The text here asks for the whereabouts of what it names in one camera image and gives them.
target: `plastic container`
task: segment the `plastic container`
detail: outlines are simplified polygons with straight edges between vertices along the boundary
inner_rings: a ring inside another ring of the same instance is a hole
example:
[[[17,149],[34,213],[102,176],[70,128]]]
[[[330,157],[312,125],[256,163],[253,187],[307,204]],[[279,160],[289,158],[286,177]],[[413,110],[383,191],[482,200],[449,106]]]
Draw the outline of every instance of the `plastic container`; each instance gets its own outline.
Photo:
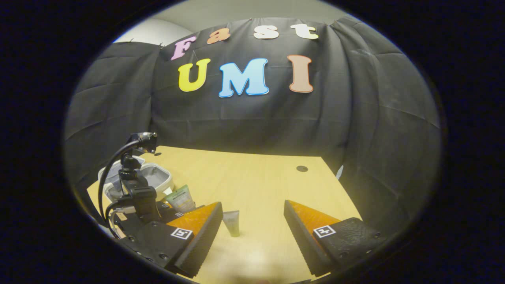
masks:
[[[172,174],[156,163],[145,163],[144,159],[137,156],[133,156],[135,159],[139,160],[142,164],[140,167],[140,172],[147,179],[149,186],[152,186],[156,190],[156,201],[162,200],[167,194],[172,193],[174,188],[174,181],[172,179]],[[121,163],[118,161],[114,163],[111,171],[115,168],[115,174],[109,172],[106,179],[106,184],[104,185],[104,193],[107,198],[113,202],[116,201],[123,195],[123,190],[119,182],[118,170],[121,168]],[[100,170],[98,176],[102,176],[103,170]]]

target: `pink letter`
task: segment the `pink letter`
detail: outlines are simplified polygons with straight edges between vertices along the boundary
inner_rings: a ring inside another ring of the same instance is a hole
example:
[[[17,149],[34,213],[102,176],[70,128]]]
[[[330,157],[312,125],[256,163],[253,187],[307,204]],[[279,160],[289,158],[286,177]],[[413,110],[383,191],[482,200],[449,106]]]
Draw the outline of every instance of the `pink letter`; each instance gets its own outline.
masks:
[[[196,36],[192,36],[187,39],[183,39],[175,44],[174,56],[170,60],[181,58],[184,55],[184,51],[188,50],[189,45],[196,40]]]

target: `letter m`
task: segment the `letter m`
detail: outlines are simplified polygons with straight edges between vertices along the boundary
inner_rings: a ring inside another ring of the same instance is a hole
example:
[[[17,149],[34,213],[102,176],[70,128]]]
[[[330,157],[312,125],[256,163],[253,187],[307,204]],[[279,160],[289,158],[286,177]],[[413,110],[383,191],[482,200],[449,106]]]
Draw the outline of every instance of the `letter m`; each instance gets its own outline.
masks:
[[[256,58],[247,64],[242,73],[235,63],[227,63],[219,68],[223,71],[223,87],[219,92],[219,97],[227,98],[233,95],[231,84],[237,91],[237,94],[242,94],[245,84],[249,81],[249,87],[245,90],[247,94],[266,94],[268,88],[265,86],[265,64],[268,62],[266,58]]]

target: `ceiling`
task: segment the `ceiling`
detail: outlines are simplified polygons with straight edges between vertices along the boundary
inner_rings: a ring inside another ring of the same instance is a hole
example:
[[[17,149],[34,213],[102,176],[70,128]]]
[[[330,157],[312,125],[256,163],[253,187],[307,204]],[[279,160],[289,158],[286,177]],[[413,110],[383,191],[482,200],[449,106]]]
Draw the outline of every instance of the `ceiling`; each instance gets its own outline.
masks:
[[[347,14],[318,0],[187,0],[153,16],[179,25],[191,32],[227,22],[282,17],[332,24]]]

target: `wall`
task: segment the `wall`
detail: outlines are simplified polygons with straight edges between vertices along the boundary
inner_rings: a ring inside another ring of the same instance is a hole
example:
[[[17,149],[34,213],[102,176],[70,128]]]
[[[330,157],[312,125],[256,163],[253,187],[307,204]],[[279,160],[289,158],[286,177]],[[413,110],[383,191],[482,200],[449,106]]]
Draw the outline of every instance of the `wall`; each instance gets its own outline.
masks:
[[[125,32],[114,42],[130,41],[133,38],[132,41],[152,44],[162,43],[165,46],[192,33],[168,21],[147,19]]]

